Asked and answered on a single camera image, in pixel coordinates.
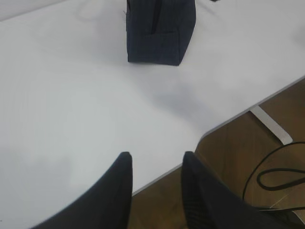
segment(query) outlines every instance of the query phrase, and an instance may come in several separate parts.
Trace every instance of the black cable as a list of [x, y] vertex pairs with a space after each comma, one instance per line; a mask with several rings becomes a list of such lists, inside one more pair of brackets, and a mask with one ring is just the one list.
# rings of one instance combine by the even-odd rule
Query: black cable
[[[246, 194], [246, 190], [247, 190], [247, 187], [248, 187], [248, 184], [252, 178], [252, 176], [254, 175], [254, 173], [257, 171], [257, 169], [259, 168], [259, 166], [268, 158], [270, 157], [272, 154], [276, 153], [277, 151], [279, 151], [280, 149], [283, 149], [283, 148], [286, 148], [286, 147], [289, 147], [289, 146], [292, 146], [292, 145], [298, 145], [298, 144], [301, 144], [301, 145], [305, 145], [305, 142], [292, 142], [292, 143], [289, 143], [287, 145], [284, 145], [284, 146], [281, 146], [281, 147], [278, 147], [277, 149], [273, 150], [271, 153], [267, 154], [267, 156], [265, 156], [260, 163], [258, 163], [258, 165], [255, 167], [255, 169], [252, 171], [252, 173], [250, 174], [250, 176], [248, 177], [246, 183], [245, 183], [245, 186], [244, 186], [244, 190], [243, 190], [243, 201], [244, 201], [244, 197], [245, 197], [245, 194]], [[258, 184], [260, 185], [260, 187], [262, 187], [263, 189], [266, 189], [266, 190], [270, 190], [270, 191], [276, 191], [276, 190], [281, 190], [281, 189], [284, 189], [284, 188], [288, 188], [288, 187], [293, 187], [295, 185], [299, 185], [299, 184], [302, 184], [302, 183], [305, 183], [305, 177], [302, 178], [302, 179], [299, 179], [299, 180], [295, 180], [295, 181], [292, 181], [292, 182], [289, 182], [287, 184], [283, 184], [283, 185], [280, 185], [280, 186], [276, 186], [276, 187], [268, 187], [268, 186], [265, 186], [262, 184], [262, 182], [260, 181], [260, 178], [262, 175], [266, 174], [266, 173], [270, 173], [270, 172], [277, 172], [277, 171], [282, 171], [281, 170], [282, 168], [277, 168], [277, 169], [269, 169], [269, 170], [266, 170], [266, 171], [263, 171], [261, 172], [258, 177], [257, 177], [257, 182]], [[289, 169], [289, 168], [286, 168], [286, 171], [289, 171], [289, 172], [301, 172], [301, 173], [305, 173], [305, 171], [303, 170], [297, 170], [297, 169]]]
[[[292, 145], [305, 145], [305, 142], [293, 142], [293, 143], [290, 143], [290, 144], [287, 144], [285, 146], [281, 146], [275, 150], [273, 150], [271, 153], [267, 154], [267, 156], [265, 156], [260, 163], [258, 163], [258, 165], [255, 167], [255, 169], [252, 171], [252, 173], [250, 174], [249, 178], [247, 179], [246, 183], [245, 183], [245, 186], [244, 186], [244, 190], [243, 190], [243, 201], [244, 201], [244, 197], [245, 197], [245, 194], [246, 194], [246, 190], [247, 190], [247, 187], [248, 187], [248, 184], [252, 178], [252, 176], [254, 175], [254, 173], [257, 171], [257, 169], [259, 168], [259, 166], [268, 158], [270, 157], [272, 154], [278, 152], [280, 149], [283, 149], [283, 148], [286, 148], [286, 147], [289, 147], [289, 146], [292, 146]], [[300, 185], [302, 183], [305, 183], [305, 177], [304, 178], [301, 178], [301, 179], [297, 179], [297, 180], [294, 180], [294, 181], [291, 181], [291, 182], [288, 182], [288, 183], [285, 183], [285, 184], [282, 184], [282, 185], [278, 185], [278, 186], [273, 186], [273, 187], [270, 187], [270, 186], [266, 186], [264, 185], [262, 182], [261, 182], [261, 178], [262, 176], [266, 175], [266, 174], [269, 174], [269, 173], [274, 173], [274, 172], [294, 172], [294, 173], [301, 173], [301, 174], [305, 174], [305, 170], [300, 170], [300, 169], [293, 169], [293, 168], [273, 168], [273, 169], [267, 169], [267, 170], [264, 170], [262, 172], [260, 172], [258, 175], [257, 175], [257, 178], [256, 178], [256, 181], [258, 183], [258, 185], [263, 188], [264, 190], [268, 190], [268, 191], [278, 191], [278, 190], [282, 190], [282, 189], [286, 189], [286, 188], [289, 188], [289, 187], [294, 187], [294, 186], [297, 186], [297, 185]], [[297, 208], [285, 208], [285, 209], [274, 209], [274, 208], [260, 208], [260, 207], [256, 207], [257, 210], [259, 210], [260, 212], [264, 212], [264, 213], [268, 213], [269, 215], [273, 215], [275, 217], [279, 217], [280, 219], [280, 215], [281, 216], [285, 216], [285, 223], [287, 225], [289, 225], [291, 228], [294, 228], [294, 229], [305, 229], [304, 225], [299, 225], [295, 222], [292, 222], [291, 220], [289, 220], [289, 217], [287, 215], [287, 213], [289, 212], [293, 212], [293, 211], [297, 211], [297, 210], [305, 210], [305, 207], [297, 207]]]

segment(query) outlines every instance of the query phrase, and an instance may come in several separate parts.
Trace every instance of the white table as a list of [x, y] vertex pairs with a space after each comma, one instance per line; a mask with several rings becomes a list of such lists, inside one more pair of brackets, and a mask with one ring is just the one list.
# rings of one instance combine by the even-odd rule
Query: white table
[[0, 229], [73, 202], [121, 151], [134, 191], [305, 73], [304, 0], [198, 0], [179, 67], [127, 63], [124, 0], [0, 22]]
[[64, 0], [0, 0], [0, 21]]

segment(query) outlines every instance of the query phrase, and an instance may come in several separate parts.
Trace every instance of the table surface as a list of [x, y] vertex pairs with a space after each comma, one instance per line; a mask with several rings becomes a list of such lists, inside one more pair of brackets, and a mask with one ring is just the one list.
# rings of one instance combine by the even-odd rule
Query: table surface
[[179, 67], [127, 63], [124, 0], [0, 22], [0, 229], [73, 202], [121, 151], [134, 191], [201, 136], [305, 74], [305, 1], [196, 0]]

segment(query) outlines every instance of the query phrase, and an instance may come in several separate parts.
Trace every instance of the wooden floor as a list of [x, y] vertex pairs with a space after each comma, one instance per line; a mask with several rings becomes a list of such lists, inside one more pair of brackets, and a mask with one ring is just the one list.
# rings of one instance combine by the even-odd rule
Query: wooden floor
[[[261, 107], [280, 124], [294, 141], [305, 141], [305, 80], [290, 87]], [[251, 113], [206, 136], [196, 154], [236, 195], [261, 159], [281, 143]], [[305, 145], [291, 146], [271, 156], [259, 169], [289, 167], [305, 169]], [[133, 197], [129, 229], [187, 228], [182, 208], [180, 169]], [[271, 186], [298, 178], [294, 174], [270, 175]], [[256, 176], [250, 181], [245, 200], [253, 206], [292, 208], [305, 206], [305, 185], [270, 192], [262, 190]], [[305, 212], [298, 211], [305, 220]]]

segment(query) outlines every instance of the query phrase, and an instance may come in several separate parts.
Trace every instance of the black fabric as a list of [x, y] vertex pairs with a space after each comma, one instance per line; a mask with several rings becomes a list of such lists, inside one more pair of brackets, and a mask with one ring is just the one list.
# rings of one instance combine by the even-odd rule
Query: black fabric
[[245, 204], [187, 152], [182, 165], [183, 207], [189, 229], [288, 229]]
[[194, 0], [127, 0], [128, 62], [179, 65], [195, 22]]
[[132, 199], [132, 157], [119, 155], [79, 199], [33, 229], [126, 229]]

